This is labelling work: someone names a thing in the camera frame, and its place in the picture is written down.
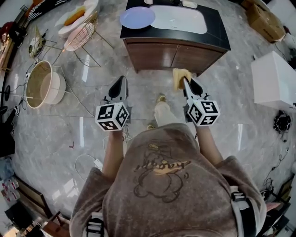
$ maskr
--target white cabinet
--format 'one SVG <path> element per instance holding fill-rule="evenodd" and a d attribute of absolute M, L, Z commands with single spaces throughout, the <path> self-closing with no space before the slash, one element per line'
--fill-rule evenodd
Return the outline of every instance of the white cabinet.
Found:
<path fill-rule="evenodd" d="M 276 52 L 251 64 L 256 104 L 296 112 L 296 71 Z"/>

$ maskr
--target plate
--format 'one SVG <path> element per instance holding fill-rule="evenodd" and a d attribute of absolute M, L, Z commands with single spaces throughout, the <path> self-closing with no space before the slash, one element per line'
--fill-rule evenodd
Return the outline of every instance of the plate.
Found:
<path fill-rule="evenodd" d="M 120 23 L 126 28 L 141 29 L 151 25 L 155 20 L 155 13 L 143 6 L 136 6 L 120 15 Z"/>

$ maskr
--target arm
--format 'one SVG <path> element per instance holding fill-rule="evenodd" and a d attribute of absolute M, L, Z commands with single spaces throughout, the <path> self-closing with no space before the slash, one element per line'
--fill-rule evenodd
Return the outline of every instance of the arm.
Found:
<path fill-rule="evenodd" d="M 195 129 L 198 137 L 200 153 L 213 165 L 217 165 L 223 161 L 209 127 L 195 127 Z"/>
<path fill-rule="evenodd" d="M 104 177 L 114 181 L 123 160 L 122 131 L 112 131 L 109 135 L 102 172 Z"/>

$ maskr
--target backpack strap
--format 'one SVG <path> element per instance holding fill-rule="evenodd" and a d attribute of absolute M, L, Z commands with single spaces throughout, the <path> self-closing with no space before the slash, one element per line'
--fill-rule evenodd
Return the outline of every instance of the backpack strap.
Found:
<path fill-rule="evenodd" d="M 231 188 L 231 206 L 236 218 L 238 237 L 255 237 L 256 220 L 253 205 L 238 186 Z"/>
<path fill-rule="evenodd" d="M 108 237 L 102 212 L 92 212 L 82 237 Z"/>

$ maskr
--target white pants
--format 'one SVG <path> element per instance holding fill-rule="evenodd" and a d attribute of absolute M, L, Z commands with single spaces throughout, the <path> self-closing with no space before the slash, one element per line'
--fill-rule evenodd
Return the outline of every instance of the white pants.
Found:
<path fill-rule="evenodd" d="M 156 104 L 154 109 L 154 117 L 159 127 L 172 123 L 182 123 L 182 121 L 177 119 L 171 112 L 170 106 L 163 101 L 160 101 Z"/>

